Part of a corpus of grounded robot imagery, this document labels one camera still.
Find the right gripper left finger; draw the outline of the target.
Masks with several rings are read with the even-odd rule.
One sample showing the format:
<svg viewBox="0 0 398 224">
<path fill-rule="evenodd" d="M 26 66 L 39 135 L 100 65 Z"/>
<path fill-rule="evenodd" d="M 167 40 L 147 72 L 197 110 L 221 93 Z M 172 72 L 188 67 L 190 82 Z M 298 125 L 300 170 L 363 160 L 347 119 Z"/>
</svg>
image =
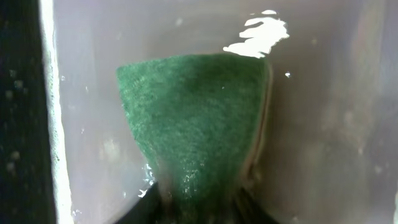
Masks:
<svg viewBox="0 0 398 224">
<path fill-rule="evenodd" d="M 140 198 L 115 224 L 156 224 L 161 218 L 159 186 L 155 182 L 147 189 L 145 196 Z"/>
</svg>

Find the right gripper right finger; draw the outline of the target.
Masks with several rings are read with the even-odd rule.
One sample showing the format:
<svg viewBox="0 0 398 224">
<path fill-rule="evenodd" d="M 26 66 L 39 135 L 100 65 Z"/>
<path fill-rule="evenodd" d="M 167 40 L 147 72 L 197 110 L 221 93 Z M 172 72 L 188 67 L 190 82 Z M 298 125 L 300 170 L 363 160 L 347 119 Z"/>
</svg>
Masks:
<svg viewBox="0 0 398 224">
<path fill-rule="evenodd" d="M 233 212 L 241 224 L 279 224 L 251 197 L 245 188 L 240 188 L 233 196 Z"/>
</svg>

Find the green scrubbing sponge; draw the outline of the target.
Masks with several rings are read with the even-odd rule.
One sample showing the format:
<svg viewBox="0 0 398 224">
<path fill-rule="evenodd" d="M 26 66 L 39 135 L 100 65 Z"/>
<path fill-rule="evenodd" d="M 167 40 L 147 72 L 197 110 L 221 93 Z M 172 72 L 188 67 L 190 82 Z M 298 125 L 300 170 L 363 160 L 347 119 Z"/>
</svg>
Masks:
<svg viewBox="0 0 398 224">
<path fill-rule="evenodd" d="M 223 204 L 257 152 L 271 83 L 263 58 L 191 54 L 116 70 L 134 140 L 182 216 Z"/>
</svg>

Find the black water tray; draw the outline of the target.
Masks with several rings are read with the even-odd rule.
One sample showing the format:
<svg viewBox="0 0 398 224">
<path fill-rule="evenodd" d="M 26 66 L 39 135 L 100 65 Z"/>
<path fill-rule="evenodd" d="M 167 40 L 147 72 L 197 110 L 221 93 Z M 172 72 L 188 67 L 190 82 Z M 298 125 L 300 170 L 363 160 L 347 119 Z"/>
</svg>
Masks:
<svg viewBox="0 0 398 224">
<path fill-rule="evenodd" d="M 396 1 L 2 1 L 1 222 L 119 220 L 154 180 L 116 69 L 258 27 L 273 84 L 256 202 L 279 223 L 396 223 Z"/>
</svg>

